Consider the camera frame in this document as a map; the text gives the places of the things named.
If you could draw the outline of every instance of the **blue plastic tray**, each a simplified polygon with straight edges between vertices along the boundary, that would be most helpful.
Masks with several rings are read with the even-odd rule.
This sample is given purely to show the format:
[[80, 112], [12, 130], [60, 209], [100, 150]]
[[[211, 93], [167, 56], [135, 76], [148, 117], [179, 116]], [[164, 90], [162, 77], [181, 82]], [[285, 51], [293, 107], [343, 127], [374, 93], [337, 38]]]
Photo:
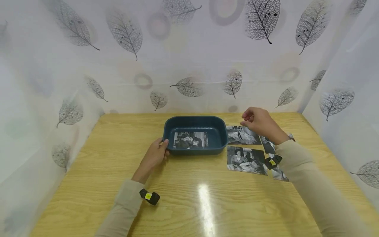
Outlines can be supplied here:
[[166, 138], [172, 155], [216, 155], [228, 144], [225, 123], [216, 116], [172, 117], [164, 125]]

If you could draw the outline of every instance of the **sleeve cuff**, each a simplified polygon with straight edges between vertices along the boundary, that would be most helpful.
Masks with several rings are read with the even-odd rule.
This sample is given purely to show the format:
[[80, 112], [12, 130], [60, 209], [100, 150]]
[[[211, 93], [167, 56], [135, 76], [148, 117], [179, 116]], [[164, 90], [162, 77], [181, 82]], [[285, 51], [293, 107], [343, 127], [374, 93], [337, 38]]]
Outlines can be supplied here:
[[121, 188], [116, 196], [115, 204], [123, 207], [129, 206], [130, 202], [137, 201], [142, 203], [142, 198], [139, 194], [141, 189], [145, 188], [144, 184], [127, 179], [121, 185]]
[[312, 162], [312, 156], [299, 143], [288, 140], [280, 145], [275, 146], [276, 154], [283, 159], [280, 162], [280, 167], [284, 170], [285, 167], [295, 168], [299, 165]]

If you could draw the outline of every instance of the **white backdrop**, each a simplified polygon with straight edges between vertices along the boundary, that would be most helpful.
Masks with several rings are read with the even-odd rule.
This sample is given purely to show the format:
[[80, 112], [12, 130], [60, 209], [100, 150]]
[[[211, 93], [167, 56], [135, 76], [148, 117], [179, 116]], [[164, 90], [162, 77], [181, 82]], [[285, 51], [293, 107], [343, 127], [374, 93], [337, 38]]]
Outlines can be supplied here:
[[368, 1], [303, 114], [379, 210], [379, 2]]
[[29, 233], [103, 113], [301, 111], [365, 2], [2, 1], [0, 234]]

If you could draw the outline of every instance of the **wood grain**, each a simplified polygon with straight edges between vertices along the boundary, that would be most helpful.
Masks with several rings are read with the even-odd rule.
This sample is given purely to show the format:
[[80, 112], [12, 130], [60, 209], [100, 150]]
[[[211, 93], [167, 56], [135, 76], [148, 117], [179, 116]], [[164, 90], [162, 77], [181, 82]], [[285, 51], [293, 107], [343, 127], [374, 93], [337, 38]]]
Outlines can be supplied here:
[[[103, 115], [31, 236], [93, 236], [123, 180], [132, 176], [150, 143], [162, 136], [166, 120], [175, 115]], [[212, 115], [226, 125], [241, 121], [236, 113]], [[271, 115], [312, 153], [323, 173], [379, 236], [375, 209], [305, 118], [298, 113]], [[321, 236], [291, 183], [274, 180], [271, 174], [229, 171], [226, 149], [217, 156], [170, 157], [149, 184], [148, 190], [161, 199], [156, 207], [143, 203], [129, 236]]]

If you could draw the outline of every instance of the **hand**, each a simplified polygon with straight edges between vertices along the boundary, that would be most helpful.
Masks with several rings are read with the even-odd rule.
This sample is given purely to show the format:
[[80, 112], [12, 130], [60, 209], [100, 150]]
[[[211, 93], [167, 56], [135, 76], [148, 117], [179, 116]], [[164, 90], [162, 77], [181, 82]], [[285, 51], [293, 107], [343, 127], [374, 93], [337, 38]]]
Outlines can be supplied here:
[[170, 154], [169, 151], [166, 151], [168, 139], [160, 145], [161, 142], [162, 138], [158, 138], [151, 143], [139, 167], [134, 173], [132, 180], [145, 184], [154, 168], [162, 163], [163, 160], [167, 159], [167, 156]]
[[250, 107], [243, 114], [242, 126], [248, 127], [253, 132], [267, 137], [275, 145], [289, 140], [288, 135], [276, 124], [267, 110]]

